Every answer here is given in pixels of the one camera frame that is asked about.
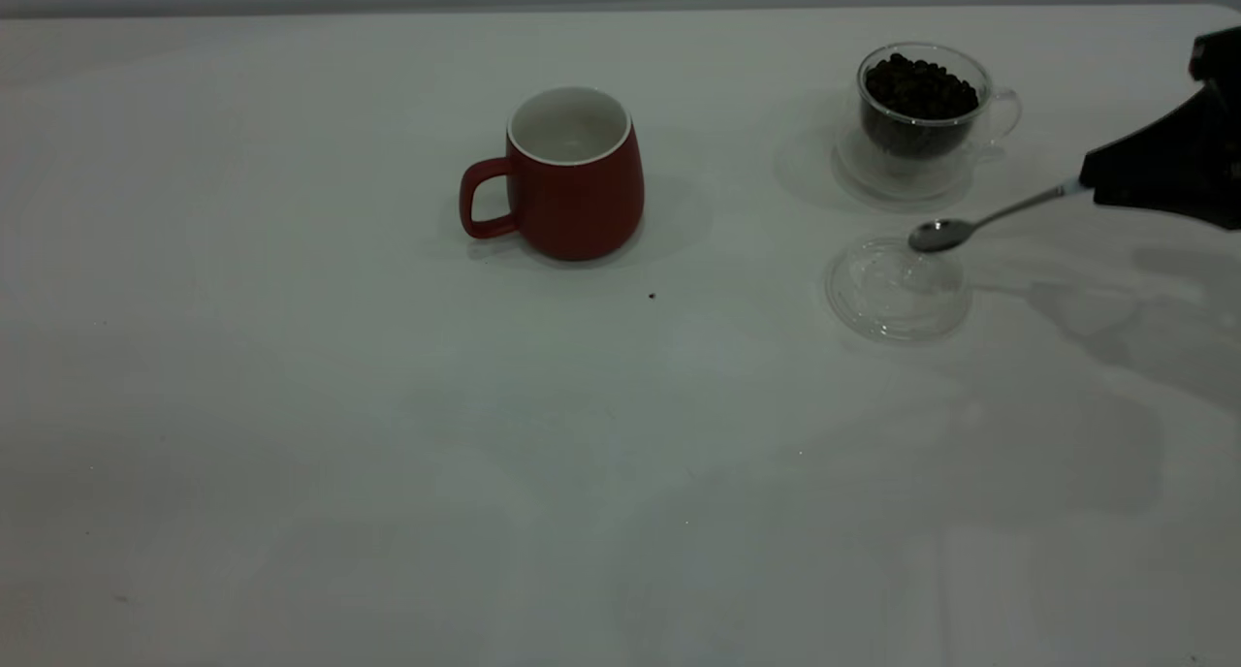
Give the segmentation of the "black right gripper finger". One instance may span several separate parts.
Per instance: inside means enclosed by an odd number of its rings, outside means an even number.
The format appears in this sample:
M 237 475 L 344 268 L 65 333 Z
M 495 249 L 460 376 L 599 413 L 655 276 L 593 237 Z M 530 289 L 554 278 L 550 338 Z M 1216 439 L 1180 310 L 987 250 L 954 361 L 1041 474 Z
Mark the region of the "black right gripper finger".
M 1096 190 L 1096 204 L 1170 212 L 1222 230 L 1240 230 L 1240 197 L 1232 193 L 1179 193 L 1169 190 Z
M 1086 154 L 1095 202 L 1239 202 L 1239 106 L 1205 83 L 1183 106 Z

